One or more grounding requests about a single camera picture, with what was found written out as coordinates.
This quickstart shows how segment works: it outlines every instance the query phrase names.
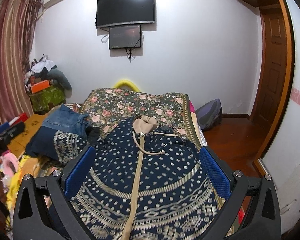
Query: black metal frame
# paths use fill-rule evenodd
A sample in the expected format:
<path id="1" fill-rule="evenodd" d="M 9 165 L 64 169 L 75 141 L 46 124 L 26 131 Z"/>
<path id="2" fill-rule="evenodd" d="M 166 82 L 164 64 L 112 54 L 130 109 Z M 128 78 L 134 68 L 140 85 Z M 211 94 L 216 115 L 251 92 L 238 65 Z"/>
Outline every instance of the black metal frame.
<path id="1" fill-rule="evenodd" d="M 235 240 L 278 240 L 281 234 L 280 209 L 274 183 L 271 177 L 250 178 L 242 173 L 231 172 L 228 165 L 219 160 L 213 151 L 206 147 L 222 171 L 234 182 L 228 201 L 222 206 L 218 215 L 199 238 L 200 240 L 222 240 L 231 228 L 242 206 L 245 196 L 252 196 L 249 208 L 239 230 L 226 239 Z M 79 160 L 85 151 L 76 158 Z M 65 239 L 55 231 L 44 202 L 44 195 L 49 195 L 58 217 L 71 239 L 95 240 L 93 234 L 82 222 L 71 203 L 64 195 L 64 180 L 74 168 L 65 168 L 59 174 L 33 178 L 27 174 L 23 178 L 17 196 L 13 218 L 13 239 L 47 240 Z"/>

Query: door frame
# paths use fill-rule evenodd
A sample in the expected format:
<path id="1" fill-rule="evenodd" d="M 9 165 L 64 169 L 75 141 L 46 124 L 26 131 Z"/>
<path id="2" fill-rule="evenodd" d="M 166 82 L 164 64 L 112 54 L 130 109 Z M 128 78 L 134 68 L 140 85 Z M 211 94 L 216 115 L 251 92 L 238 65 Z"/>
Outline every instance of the door frame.
<path id="1" fill-rule="evenodd" d="M 292 21 L 289 13 L 288 6 L 286 4 L 285 0 L 279 0 L 279 4 L 282 10 L 283 14 L 283 21 L 284 21 L 284 28 L 286 31 L 286 37 L 287 37 L 287 65 L 286 65 L 286 75 L 284 78 L 284 84 L 282 89 L 282 95 L 279 102 L 277 113 L 274 117 L 274 121 L 270 127 L 270 130 L 263 141 L 259 151 L 257 152 L 257 155 L 253 161 L 253 165 L 256 168 L 256 170 L 263 176 L 266 174 L 266 171 L 259 163 L 259 159 L 263 158 L 263 156 L 266 154 L 267 150 L 269 149 L 272 141 L 274 140 L 275 135 L 278 132 L 278 129 L 281 125 L 283 116 L 286 112 L 288 101 L 290 99 L 290 93 L 292 89 L 292 82 L 293 82 L 293 75 L 294 75 L 294 62 L 295 62 L 295 47 L 294 47 L 294 34 L 293 34 L 293 27 L 292 27 Z M 262 26 L 262 65 L 261 65 L 261 72 L 260 72 L 260 79 L 259 79 L 259 85 L 258 85 L 258 91 L 256 95 L 256 100 L 253 105 L 253 109 L 251 112 L 250 120 L 253 119 L 254 114 L 256 112 L 256 106 L 257 106 L 257 100 L 260 96 L 260 88 L 261 83 L 263 79 L 263 73 L 264 73 L 264 64 L 265 64 L 265 30 L 264 26 Z"/>

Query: backpack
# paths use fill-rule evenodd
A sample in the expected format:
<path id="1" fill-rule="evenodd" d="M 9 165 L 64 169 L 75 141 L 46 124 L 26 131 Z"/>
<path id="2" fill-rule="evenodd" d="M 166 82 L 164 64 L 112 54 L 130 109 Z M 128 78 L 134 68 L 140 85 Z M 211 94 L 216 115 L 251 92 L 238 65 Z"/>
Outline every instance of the backpack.
<path id="1" fill-rule="evenodd" d="M 222 107 L 219 98 L 206 103 L 195 111 L 202 131 L 208 131 L 222 120 Z"/>

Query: black screen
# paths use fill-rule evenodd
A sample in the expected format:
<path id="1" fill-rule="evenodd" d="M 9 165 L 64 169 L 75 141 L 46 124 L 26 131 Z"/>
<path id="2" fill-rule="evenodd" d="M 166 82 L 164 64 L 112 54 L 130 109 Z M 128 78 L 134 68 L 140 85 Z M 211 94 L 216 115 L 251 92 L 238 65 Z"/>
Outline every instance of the black screen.
<path id="1" fill-rule="evenodd" d="M 97 27 L 154 23 L 154 0 L 98 0 Z"/>
<path id="2" fill-rule="evenodd" d="M 109 49 L 140 47 L 140 25 L 116 26 L 109 28 Z"/>

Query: baseboard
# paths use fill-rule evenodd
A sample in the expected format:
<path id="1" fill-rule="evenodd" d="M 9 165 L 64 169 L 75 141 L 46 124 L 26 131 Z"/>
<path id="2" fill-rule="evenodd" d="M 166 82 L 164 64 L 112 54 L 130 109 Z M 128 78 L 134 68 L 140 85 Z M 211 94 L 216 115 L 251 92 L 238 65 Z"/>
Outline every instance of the baseboard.
<path id="1" fill-rule="evenodd" d="M 248 114 L 222 114 L 222 118 L 247 118 L 250 116 Z"/>

